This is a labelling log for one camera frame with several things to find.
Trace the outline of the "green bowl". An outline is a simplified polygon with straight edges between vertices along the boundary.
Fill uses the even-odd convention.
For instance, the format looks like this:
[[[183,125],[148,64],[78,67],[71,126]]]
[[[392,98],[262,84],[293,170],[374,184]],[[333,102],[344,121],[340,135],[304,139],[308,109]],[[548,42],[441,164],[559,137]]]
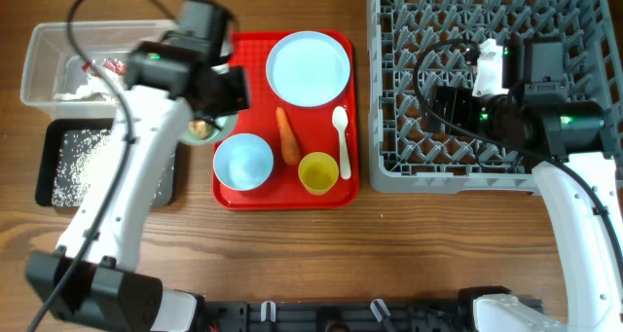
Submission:
[[[215,119],[214,121],[209,121],[207,119],[195,119],[203,120],[212,125],[212,132],[209,138],[207,139],[197,139],[191,135],[189,132],[189,124],[187,129],[182,133],[179,138],[179,141],[189,145],[189,146],[199,146],[204,144],[214,144],[216,142],[222,141],[226,139],[234,130],[238,122],[238,114],[223,116]]]

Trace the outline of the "brown mushroom piece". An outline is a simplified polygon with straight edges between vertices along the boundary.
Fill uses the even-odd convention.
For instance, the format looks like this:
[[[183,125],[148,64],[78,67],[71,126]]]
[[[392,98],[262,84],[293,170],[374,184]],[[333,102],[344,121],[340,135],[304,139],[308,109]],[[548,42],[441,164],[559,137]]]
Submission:
[[[197,139],[207,139],[211,135],[212,125],[203,120],[189,123],[189,132]]]

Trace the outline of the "light blue bowl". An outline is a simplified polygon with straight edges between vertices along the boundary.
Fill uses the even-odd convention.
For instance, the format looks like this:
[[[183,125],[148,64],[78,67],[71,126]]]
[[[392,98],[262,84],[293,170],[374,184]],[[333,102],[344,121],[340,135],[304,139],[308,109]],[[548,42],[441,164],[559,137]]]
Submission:
[[[263,185],[274,167],[274,153],[260,136],[239,133],[216,149],[213,171],[218,181],[235,191],[251,191]]]

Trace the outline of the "red snack wrapper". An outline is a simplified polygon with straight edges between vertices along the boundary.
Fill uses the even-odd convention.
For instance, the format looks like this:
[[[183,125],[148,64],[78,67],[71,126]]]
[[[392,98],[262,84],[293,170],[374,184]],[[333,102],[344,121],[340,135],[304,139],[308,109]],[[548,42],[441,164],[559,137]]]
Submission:
[[[97,65],[97,66],[101,66],[103,69],[106,69],[108,71],[111,71],[113,73],[115,73],[118,76],[124,76],[126,74],[126,64],[116,58],[105,58],[101,61],[92,61],[93,65]],[[89,64],[84,64],[82,66],[82,70],[89,76],[94,76],[94,77],[98,77],[98,74],[96,74],[92,67]]]

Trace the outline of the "white napkin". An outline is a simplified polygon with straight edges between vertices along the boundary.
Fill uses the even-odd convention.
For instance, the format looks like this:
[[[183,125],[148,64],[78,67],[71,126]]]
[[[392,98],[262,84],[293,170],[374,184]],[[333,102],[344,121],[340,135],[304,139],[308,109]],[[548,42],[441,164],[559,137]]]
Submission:
[[[119,92],[123,92],[126,87],[121,75],[115,72],[104,69],[104,75],[109,79],[110,83]],[[106,82],[101,77],[95,75],[89,75],[88,80],[84,85],[79,86],[74,92],[57,93],[54,95],[55,100],[60,101],[107,101],[110,102],[114,99],[113,94],[110,92]]]

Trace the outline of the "yellow plastic cup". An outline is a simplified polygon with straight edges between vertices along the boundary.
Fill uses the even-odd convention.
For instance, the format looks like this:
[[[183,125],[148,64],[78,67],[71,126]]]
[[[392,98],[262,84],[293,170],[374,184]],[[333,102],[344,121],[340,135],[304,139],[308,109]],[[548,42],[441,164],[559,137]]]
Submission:
[[[340,172],[337,162],[329,154],[312,152],[300,161],[298,176],[310,194],[320,196],[337,183]]]

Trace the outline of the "white rice grains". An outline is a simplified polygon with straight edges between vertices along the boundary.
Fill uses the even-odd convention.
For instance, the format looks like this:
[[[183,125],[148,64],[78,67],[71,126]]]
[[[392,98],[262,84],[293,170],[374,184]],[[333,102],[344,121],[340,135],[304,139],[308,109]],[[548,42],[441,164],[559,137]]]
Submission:
[[[77,207],[90,186],[105,174],[108,129],[73,129],[61,138],[53,180],[52,206]]]

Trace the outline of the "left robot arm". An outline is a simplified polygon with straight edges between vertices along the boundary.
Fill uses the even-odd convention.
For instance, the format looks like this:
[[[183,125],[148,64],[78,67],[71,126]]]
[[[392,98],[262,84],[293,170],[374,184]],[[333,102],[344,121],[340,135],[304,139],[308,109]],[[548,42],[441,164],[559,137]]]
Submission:
[[[245,73],[230,63],[235,16],[186,0],[176,27],[128,56],[125,88],[106,151],[110,171],[85,195],[51,253],[35,251],[25,276],[40,314],[105,331],[199,331],[204,299],[137,272],[144,224],[163,170],[195,120],[216,140],[249,106]]]

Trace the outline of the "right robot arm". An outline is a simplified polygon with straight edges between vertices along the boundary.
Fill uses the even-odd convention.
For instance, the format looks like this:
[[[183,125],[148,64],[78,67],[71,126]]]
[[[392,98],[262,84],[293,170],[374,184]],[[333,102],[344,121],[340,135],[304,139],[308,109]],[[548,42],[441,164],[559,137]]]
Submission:
[[[448,129],[514,151],[529,164],[548,210],[568,296],[558,322],[507,290],[465,302],[474,331],[618,331],[622,327],[622,215],[615,144],[605,111],[568,98],[557,37],[517,46],[461,40],[476,69],[470,90],[441,86],[419,103],[431,129]]]

